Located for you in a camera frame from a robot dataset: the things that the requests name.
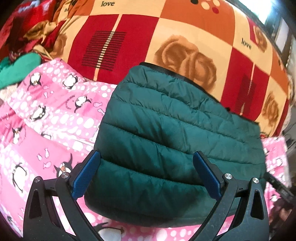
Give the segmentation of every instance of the pink blanket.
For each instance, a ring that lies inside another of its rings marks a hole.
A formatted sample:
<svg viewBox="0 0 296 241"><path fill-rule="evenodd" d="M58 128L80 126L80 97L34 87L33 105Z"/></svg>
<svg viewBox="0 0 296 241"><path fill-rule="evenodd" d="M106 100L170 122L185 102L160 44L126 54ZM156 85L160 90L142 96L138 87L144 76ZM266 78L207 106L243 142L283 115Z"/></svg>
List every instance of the pink blanket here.
<svg viewBox="0 0 296 241"><path fill-rule="evenodd" d="M33 179L55 178L84 160L93 149L115 87L85 82L65 62L55 59L33 70L0 107L0 211L20 236ZM287 165L284 138L264 139L263 145L268 170L283 180ZM265 197L269 210L275 200L273 195L268 185ZM65 230L73 233L59 199L54 201ZM83 198L78 199L78 204L93 226L101 226L99 233L106 241L185 241L199 228L133 226L90 211ZM228 229L231 221L232 217L228 217L220 233Z"/></svg>

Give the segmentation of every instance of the metal screw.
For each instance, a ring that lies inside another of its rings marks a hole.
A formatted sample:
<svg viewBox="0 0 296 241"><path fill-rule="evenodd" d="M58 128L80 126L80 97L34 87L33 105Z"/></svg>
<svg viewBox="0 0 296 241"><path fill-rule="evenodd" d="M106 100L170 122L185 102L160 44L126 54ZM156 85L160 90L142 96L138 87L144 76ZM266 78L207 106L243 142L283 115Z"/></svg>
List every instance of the metal screw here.
<svg viewBox="0 0 296 241"><path fill-rule="evenodd" d="M69 177L69 173L68 172L63 172L63 174L61 176L62 176L62 178L67 178L67 177Z"/></svg>
<svg viewBox="0 0 296 241"><path fill-rule="evenodd" d="M39 182L40 180L41 180L41 177L38 176L38 177L35 177L34 182L37 183L37 182Z"/></svg>
<svg viewBox="0 0 296 241"><path fill-rule="evenodd" d="M229 179L229 180L232 178L232 175L230 173L226 173L224 176L226 179Z"/></svg>
<svg viewBox="0 0 296 241"><path fill-rule="evenodd" d="M254 182L254 183L259 183L259 179L256 178L256 177L254 177L254 178L253 178L253 182Z"/></svg>

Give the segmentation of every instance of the green cloth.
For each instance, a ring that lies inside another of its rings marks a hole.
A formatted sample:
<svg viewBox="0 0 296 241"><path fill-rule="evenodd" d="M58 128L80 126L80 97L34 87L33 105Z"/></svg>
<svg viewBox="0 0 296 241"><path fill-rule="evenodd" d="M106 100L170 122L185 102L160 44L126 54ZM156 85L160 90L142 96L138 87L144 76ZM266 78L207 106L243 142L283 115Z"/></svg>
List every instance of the green cloth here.
<svg viewBox="0 0 296 241"><path fill-rule="evenodd" d="M41 64L41 57L28 53L19 57L13 64L5 57L0 63L0 89L21 82L33 69Z"/></svg>
<svg viewBox="0 0 296 241"><path fill-rule="evenodd" d="M258 177L264 189L259 126L227 112L192 81L155 69L132 68L113 92L94 146L102 159L86 205L134 225L201 224L215 200L193 167L198 150L223 173ZM236 199L230 214L237 205Z"/></svg>

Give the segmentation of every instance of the bed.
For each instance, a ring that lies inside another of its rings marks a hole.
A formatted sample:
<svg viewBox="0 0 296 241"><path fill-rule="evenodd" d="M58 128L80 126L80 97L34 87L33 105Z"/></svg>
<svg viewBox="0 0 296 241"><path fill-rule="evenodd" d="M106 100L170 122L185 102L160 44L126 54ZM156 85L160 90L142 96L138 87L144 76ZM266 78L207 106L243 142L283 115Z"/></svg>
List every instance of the bed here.
<svg viewBox="0 0 296 241"><path fill-rule="evenodd" d="M222 0L199 4L188 1L183 6L177 0L126 0L109 5L98 0L63 0L57 8L51 7L55 1L46 2L50 2L50 21L56 23L55 31L45 34L43 43L33 39L30 48L10 53L15 59L34 51L40 54L43 64L15 87L0 106L0 211L18 236L22 236L24 208L33 179L38 175L56 178L83 161L93 149L116 85L141 61L187 76L225 108L259 122L261 136L266 137L262 144L267 171L283 183L289 181L285 175L285 140L278 137L288 112L285 68L266 36L240 10ZM39 4L26 3L12 16ZM197 23L186 18L194 14L192 9L205 21ZM180 19L176 18L179 10ZM10 18L3 29L10 29L13 21L14 17ZM217 24L220 21L230 26L229 32L221 30ZM0 44L9 47L5 42ZM200 73L189 74L184 67L186 58L169 63L170 44L180 52L189 51L192 58L199 56L202 64L197 69L207 63L202 69L207 73L202 76L204 82L199 82ZM237 85L232 85L232 78L238 73ZM265 198L270 211L278 198L270 185ZM59 200L54 201L65 230L73 233ZM83 198L78 204L104 240L185 241L199 228L133 226L90 211ZM227 218L220 233L228 229L231 220L232 217Z"/></svg>

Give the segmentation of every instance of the penguin print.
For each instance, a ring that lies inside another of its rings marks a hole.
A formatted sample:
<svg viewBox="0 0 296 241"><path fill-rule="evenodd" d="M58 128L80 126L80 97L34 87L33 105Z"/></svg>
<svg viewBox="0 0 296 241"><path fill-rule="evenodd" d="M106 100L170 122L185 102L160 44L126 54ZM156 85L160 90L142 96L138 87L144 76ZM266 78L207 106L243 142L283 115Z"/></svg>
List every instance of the penguin print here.
<svg viewBox="0 0 296 241"><path fill-rule="evenodd" d="M12 172L12 183L15 188L18 188L22 193L28 172L20 165L17 164Z"/></svg>
<svg viewBox="0 0 296 241"><path fill-rule="evenodd" d="M38 108L34 111L34 113L30 115L30 119L32 121L40 120L42 117L44 117L45 113L46 106L41 107L41 105L39 105Z"/></svg>
<svg viewBox="0 0 296 241"><path fill-rule="evenodd" d="M112 227L104 227L107 223L100 223L94 227L95 231L101 236L103 240L112 240L112 241L121 241L122 234L124 233L124 229L120 228L112 228Z"/></svg>
<svg viewBox="0 0 296 241"><path fill-rule="evenodd" d="M7 216L7 220L10 223L10 226L22 237L21 230L15 225L14 221L12 220L12 217Z"/></svg>
<svg viewBox="0 0 296 241"><path fill-rule="evenodd" d="M18 128L15 128L15 129L12 129L12 132L13 132L13 144L17 144L20 140L20 132L22 130L22 127L18 127Z"/></svg>
<svg viewBox="0 0 296 241"><path fill-rule="evenodd" d="M278 197L276 195L272 195L270 201L276 202L278 200Z"/></svg>
<svg viewBox="0 0 296 241"><path fill-rule="evenodd" d="M31 86L37 86L37 85L41 85L41 82L40 82L40 79L41 79L41 74L40 73L34 73L31 77L30 77L30 83L29 83L29 86L28 86L28 89L31 87Z"/></svg>
<svg viewBox="0 0 296 241"><path fill-rule="evenodd" d="M76 111L81 108L86 102L89 102L91 103L91 100L89 100L87 98L87 96L80 96L76 99L75 101L75 110L74 110L74 113L76 113Z"/></svg>
<svg viewBox="0 0 296 241"><path fill-rule="evenodd" d="M63 172L68 172L70 173L73 168L72 168L72 161L73 161L73 156L72 153L70 154L70 160L68 162L62 162L61 165L59 167L56 167L54 165L54 168L57 172L57 178L62 175Z"/></svg>
<svg viewBox="0 0 296 241"><path fill-rule="evenodd" d="M52 139L52 136L49 135L49 134L46 134L44 131L41 132L41 136L44 137L44 138L46 138L46 139L48 139L48 140L51 140Z"/></svg>
<svg viewBox="0 0 296 241"><path fill-rule="evenodd" d="M71 90L73 86L78 82L77 76L73 76L70 74L63 82L62 85L66 87L66 89Z"/></svg>

